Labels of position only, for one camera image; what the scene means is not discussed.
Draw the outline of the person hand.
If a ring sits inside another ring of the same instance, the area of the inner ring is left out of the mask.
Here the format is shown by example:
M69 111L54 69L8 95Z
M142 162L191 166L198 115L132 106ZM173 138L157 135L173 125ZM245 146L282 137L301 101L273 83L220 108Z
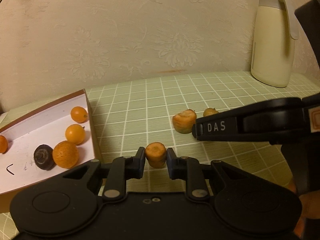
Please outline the person hand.
M294 229L294 234L302 239L305 231L306 219L319 219L320 214L320 192L312 191L299 196L302 203L302 214Z

